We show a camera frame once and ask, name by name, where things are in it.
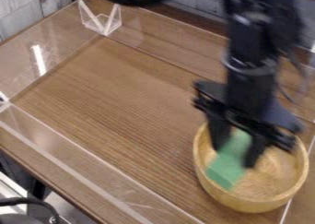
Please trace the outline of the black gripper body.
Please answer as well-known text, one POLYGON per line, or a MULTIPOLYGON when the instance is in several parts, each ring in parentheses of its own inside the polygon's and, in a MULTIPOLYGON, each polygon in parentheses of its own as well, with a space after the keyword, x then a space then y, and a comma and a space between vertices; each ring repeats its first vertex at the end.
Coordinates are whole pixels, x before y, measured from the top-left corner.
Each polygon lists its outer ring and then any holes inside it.
POLYGON ((195 107, 206 114, 224 116, 231 128, 243 130, 250 135, 260 134, 270 139, 270 146, 292 151, 295 135, 302 131, 302 124, 276 99, 278 62, 244 65, 228 61, 227 82, 199 80, 195 107))

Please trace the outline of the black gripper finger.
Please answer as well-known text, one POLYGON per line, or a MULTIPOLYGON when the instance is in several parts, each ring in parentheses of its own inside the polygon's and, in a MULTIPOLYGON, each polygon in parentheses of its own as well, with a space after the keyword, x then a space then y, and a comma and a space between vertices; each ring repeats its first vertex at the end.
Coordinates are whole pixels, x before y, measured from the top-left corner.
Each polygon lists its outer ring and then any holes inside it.
POLYGON ((207 113, 207 119, 212 148, 219 150, 228 142, 231 136, 231 124, 224 116, 214 112, 207 113))
POLYGON ((260 155, 264 153, 266 148, 270 145, 270 139, 260 134, 251 135, 250 148, 244 154, 244 166, 254 168, 260 155))

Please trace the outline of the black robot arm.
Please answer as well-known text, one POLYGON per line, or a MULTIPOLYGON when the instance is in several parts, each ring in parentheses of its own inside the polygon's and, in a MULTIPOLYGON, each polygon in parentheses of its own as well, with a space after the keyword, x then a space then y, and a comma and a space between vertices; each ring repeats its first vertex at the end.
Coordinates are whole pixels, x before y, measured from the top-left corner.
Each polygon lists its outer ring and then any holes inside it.
POLYGON ((295 0, 223 0, 228 48, 227 81, 195 83, 195 107, 204 112, 212 148, 220 149, 238 128, 251 136, 244 166, 252 168, 266 148, 292 151, 302 124, 276 93, 279 58, 292 55, 302 26, 295 0))

